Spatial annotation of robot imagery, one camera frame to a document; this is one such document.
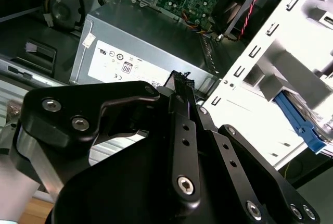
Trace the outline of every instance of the power supply unit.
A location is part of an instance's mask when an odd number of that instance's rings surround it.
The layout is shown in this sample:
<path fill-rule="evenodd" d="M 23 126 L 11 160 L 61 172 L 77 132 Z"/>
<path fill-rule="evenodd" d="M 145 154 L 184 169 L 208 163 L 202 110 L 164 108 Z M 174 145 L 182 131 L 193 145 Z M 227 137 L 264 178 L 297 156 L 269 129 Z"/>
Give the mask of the power supply unit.
<path fill-rule="evenodd" d="M 131 0 L 114 0 L 87 16 L 71 82 L 144 80 L 160 86 L 177 70 L 207 94 L 223 73 L 216 57 L 231 62 L 215 40 Z"/>

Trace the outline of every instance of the silver screw head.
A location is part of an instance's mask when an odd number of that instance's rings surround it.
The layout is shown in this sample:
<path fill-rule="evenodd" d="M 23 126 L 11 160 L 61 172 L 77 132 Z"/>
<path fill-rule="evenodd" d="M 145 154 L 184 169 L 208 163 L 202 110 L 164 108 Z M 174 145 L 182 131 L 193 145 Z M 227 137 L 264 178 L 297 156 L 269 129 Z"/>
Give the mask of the silver screw head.
<path fill-rule="evenodd" d="M 299 210 L 294 205 L 290 205 L 290 209 L 297 218 L 300 220 L 303 218 L 301 212 L 299 212 Z"/>
<path fill-rule="evenodd" d="M 75 117 L 72 120 L 72 126 L 76 130 L 79 131 L 86 131 L 89 128 L 89 122 L 81 117 Z"/>
<path fill-rule="evenodd" d="M 178 186 L 183 191 L 184 194 L 191 195 L 194 192 L 193 183 L 189 178 L 181 176 L 178 178 Z"/>
<path fill-rule="evenodd" d="M 50 112 L 58 112 L 59 110 L 61 110 L 61 104 L 53 99 L 43 100 L 42 106 L 45 110 Z"/>
<path fill-rule="evenodd" d="M 228 130 L 231 132 L 231 134 L 233 134 L 233 135 L 235 135 L 235 134 L 236 134 L 236 131 L 235 131 L 233 128 L 231 128 L 231 127 L 228 127 Z"/>
<path fill-rule="evenodd" d="M 304 208 L 304 211 L 306 212 L 306 214 L 307 214 L 311 219 L 313 219 L 313 220 L 316 219 L 314 213 L 309 209 L 309 207 L 307 207 L 307 206 L 304 205 L 303 208 Z"/>
<path fill-rule="evenodd" d="M 261 220 L 261 212 L 259 208 L 251 201 L 246 202 L 246 207 L 250 213 L 250 215 L 255 219 L 255 220 Z"/>
<path fill-rule="evenodd" d="M 205 115 L 208 113 L 207 110 L 206 110 L 205 108 L 203 108 L 203 107 L 200 107 L 200 111 L 201 111 L 202 113 L 204 113 Z"/>

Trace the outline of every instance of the white sticker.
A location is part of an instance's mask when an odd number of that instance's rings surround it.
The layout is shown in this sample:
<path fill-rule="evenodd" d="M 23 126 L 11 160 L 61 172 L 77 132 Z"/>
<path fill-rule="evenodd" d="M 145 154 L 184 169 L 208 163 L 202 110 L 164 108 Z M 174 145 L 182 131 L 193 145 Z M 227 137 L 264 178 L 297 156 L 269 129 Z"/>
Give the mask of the white sticker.
<path fill-rule="evenodd" d="M 170 72 L 102 41 L 97 41 L 88 76 L 102 82 L 146 81 L 163 86 Z"/>
<path fill-rule="evenodd" d="M 93 43 L 93 41 L 94 41 L 95 38 L 96 37 L 89 32 L 89 34 L 87 35 L 87 37 L 84 39 L 82 45 L 85 46 L 86 48 L 89 48 L 90 45 Z"/>

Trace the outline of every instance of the blue plastic tab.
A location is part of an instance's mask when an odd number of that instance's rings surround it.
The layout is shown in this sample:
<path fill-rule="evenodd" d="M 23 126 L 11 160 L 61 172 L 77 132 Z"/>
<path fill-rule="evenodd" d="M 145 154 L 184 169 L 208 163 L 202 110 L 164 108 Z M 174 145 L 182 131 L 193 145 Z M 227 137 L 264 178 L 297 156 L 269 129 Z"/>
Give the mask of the blue plastic tab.
<path fill-rule="evenodd" d="M 326 147 L 326 144 L 314 132 L 314 125 L 301 116 L 283 92 L 280 92 L 274 101 L 281 108 L 297 135 L 304 139 L 304 142 L 315 154 L 319 154 Z"/>

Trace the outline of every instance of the wooden surface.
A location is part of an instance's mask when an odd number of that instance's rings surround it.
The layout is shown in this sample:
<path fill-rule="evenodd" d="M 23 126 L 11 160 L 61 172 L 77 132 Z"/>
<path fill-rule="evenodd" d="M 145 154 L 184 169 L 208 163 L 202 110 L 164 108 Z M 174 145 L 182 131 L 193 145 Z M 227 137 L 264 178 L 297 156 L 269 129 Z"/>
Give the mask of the wooden surface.
<path fill-rule="evenodd" d="M 23 215 L 19 220 L 19 224 L 44 224 L 48 213 L 50 213 L 53 204 L 43 202 L 37 199 L 31 199 Z"/>

